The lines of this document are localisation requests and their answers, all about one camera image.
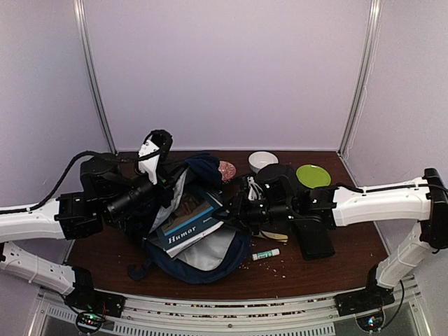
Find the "navy blue backpack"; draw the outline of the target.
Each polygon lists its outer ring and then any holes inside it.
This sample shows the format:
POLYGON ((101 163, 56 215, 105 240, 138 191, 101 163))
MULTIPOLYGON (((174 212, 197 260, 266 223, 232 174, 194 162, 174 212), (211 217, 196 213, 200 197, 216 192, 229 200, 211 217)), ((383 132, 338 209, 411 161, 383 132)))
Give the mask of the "navy blue backpack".
POLYGON ((158 197, 130 216, 122 230, 148 256, 142 266, 128 266, 131 279, 142 280, 157 265, 187 284, 210 284, 242 264, 251 238, 213 216, 223 205, 219 165, 210 153, 175 162, 169 170, 179 168, 180 176, 169 206, 158 197))

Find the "blue Humor book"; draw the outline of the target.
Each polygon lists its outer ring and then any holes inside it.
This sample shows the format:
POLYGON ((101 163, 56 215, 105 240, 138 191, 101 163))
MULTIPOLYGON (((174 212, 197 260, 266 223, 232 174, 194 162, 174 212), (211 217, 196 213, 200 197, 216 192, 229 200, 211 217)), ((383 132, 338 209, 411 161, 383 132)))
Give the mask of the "blue Humor book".
POLYGON ((222 207, 220 197, 203 188, 187 189, 178 208, 156 230, 160 248, 170 257, 217 230, 223 222, 212 217, 222 207))

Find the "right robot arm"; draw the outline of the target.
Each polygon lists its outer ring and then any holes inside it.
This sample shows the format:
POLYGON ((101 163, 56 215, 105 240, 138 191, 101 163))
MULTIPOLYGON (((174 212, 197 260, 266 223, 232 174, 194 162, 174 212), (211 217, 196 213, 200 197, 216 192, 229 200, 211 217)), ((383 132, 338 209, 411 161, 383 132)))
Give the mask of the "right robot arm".
POLYGON ((213 217, 256 235, 268 225, 286 221, 305 260, 334 255, 329 230, 369 221, 415 220, 398 248, 370 269, 363 289, 335 296, 340 316, 394 303, 393 289, 402 278, 426 256, 447 248, 447 189, 434 168, 402 183, 308 188, 291 166, 269 164, 246 176, 240 191, 213 217))

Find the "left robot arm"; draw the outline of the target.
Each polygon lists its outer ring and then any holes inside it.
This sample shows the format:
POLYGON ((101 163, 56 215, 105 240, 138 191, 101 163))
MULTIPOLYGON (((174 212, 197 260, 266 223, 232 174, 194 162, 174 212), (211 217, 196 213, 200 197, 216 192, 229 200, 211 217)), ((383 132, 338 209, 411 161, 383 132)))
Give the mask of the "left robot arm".
POLYGON ((60 265, 20 250, 18 240, 75 240, 122 230, 137 243, 161 224, 180 199, 188 165, 158 162, 154 169, 123 176, 120 160, 92 154, 80 166, 81 192, 46 196, 35 205, 1 210, 1 269, 58 292, 67 305, 97 312, 109 299, 95 290, 90 271, 60 265))

